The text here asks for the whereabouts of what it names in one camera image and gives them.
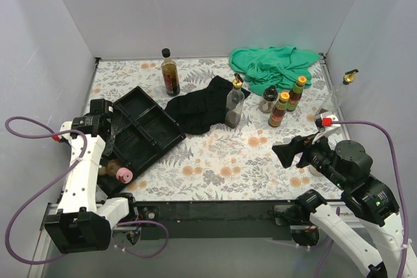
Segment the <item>pink cap spice bottle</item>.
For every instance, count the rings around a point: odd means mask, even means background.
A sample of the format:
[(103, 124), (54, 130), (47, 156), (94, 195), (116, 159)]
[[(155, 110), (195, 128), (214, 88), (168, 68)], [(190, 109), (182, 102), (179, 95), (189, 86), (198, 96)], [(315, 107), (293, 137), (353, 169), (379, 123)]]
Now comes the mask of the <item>pink cap spice bottle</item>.
[(106, 167), (106, 174), (116, 178), (123, 184), (128, 184), (132, 181), (133, 172), (125, 167), (119, 160), (111, 160)]

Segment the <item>yellow cap spice bottle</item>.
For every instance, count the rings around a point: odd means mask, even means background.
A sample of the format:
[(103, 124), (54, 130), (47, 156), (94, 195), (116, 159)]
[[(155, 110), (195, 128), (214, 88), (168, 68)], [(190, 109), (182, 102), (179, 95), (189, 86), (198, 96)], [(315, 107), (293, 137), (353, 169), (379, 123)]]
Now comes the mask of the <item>yellow cap spice bottle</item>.
[(100, 165), (98, 168), (98, 176), (104, 176), (104, 175), (107, 175), (106, 167), (104, 167), (103, 165)]

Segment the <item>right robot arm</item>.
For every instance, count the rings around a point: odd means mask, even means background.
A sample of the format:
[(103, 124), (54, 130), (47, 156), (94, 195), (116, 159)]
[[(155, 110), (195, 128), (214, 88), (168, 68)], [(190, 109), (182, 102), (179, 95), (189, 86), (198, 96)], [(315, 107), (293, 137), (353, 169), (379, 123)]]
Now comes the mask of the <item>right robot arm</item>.
[(331, 208), (318, 191), (298, 196), (288, 209), (302, 224), (313, 223), (348, 254), (364, 277), (415, 277), (416, 254), (405, 234), (405, 216), (390, 188), (371, 175), (372, 158), (356, 141), (344, 140), (330, 148), (328, 139), (294, 137), (274, 145), (284, 168), (301, 155), (297, 167), (311, 165), (341, 191), (341, 201), (365, 227), (368, 244)]

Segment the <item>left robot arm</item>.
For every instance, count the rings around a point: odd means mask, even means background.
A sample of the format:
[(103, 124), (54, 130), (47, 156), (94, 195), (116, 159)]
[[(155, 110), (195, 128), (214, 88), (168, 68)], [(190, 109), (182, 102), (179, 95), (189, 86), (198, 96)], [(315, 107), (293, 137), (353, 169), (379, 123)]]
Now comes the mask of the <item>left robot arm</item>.
[(130, 193), (96, 203), (99, 169), (106, 166), (102, 156), (115, 142), (112, 116), (110, 101), (92, 100), (89, 113), (61, 126), (61, 138), (71, 147), (70, 172), (57, 211), (46, 217), (44, 226), (62, 254), (106, 250), (119, 222), (130, 226), (138, 220)]

